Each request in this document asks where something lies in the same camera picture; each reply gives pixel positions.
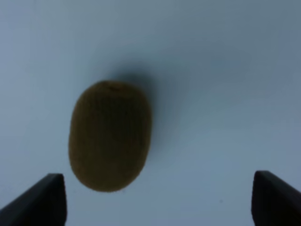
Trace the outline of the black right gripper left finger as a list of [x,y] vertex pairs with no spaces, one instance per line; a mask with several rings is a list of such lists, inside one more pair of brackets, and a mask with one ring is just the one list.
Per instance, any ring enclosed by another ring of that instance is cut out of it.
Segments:
[[63,174],[47,174],[0,210],[2,226],[64,226],[67,200]]

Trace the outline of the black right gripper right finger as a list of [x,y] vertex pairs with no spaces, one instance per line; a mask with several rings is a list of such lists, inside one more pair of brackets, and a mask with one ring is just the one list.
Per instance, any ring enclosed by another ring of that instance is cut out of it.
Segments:
[[256,171],[251,213],[256,226],[299,226],[301,193],[269,171]]

